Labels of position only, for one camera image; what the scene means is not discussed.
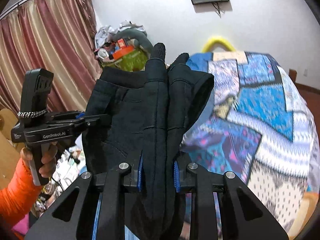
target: orange container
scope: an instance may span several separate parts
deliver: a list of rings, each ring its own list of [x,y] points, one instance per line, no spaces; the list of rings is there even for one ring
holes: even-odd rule
[[[134,50],[134,46],[127,46],[123,49],[118,49],[115,53],[113,53],[113,58],[115,60],[120,59],[121,57],[123,57],[124,55],[130,53],[131,51]]]
[[[124,42],[124,39],[119,39],[118,41],[118,45],[121,49],[125,48],[126,47],[126,44]]]

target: wooden floor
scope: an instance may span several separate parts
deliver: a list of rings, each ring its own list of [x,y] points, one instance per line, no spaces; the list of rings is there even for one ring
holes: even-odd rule
[[[307,102],[308,108],[315,119],[317,133],[320,135],[320,95],[300,89],[299,93]]]

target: glove fingertip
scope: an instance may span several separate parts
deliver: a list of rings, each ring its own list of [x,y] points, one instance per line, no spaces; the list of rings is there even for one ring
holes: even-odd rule
[[[159,58],[165,60],[165,45],[163,43],[157,43],[154,45],[150,58]]]
[[[189,54],[188,53],[182,53],[180,54],[176,60],[172,63],[172,65],[177,65],[177,64],[185,64],[189,59]]]

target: human hand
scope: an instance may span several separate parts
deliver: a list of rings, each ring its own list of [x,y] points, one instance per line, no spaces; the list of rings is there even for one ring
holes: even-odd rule
[[[56,158],[55,155],[57,154],[58,148],[56,147],[57,142],[51,143],[49,150],[44,153],[41,162],[43,163],[43,166],[39,169],[39,173],[44,178],[49,178],[53,175],[53,173],[56,170]],[[28,168],[29,161],[32,160],[32,152],[27,148],[22,148],[20,151],[21,159],[24,163],[24,165]]]

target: gray cloth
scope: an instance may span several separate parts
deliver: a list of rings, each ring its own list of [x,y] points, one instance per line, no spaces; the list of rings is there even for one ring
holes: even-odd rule
[[[145,36],[147,36],[147,32],[143,25],[135,25],[130,22],[124,21],[120,24],[119,28],[114,29],[111,25],[105,25],[101,27],[97,34],[94,37],[94,43],[96,49],[99,49],[103,46],[105,42],[112,42],[112,37],[116,35],[118,32],[122,32],[127,29],[135,29],[142,32]]]

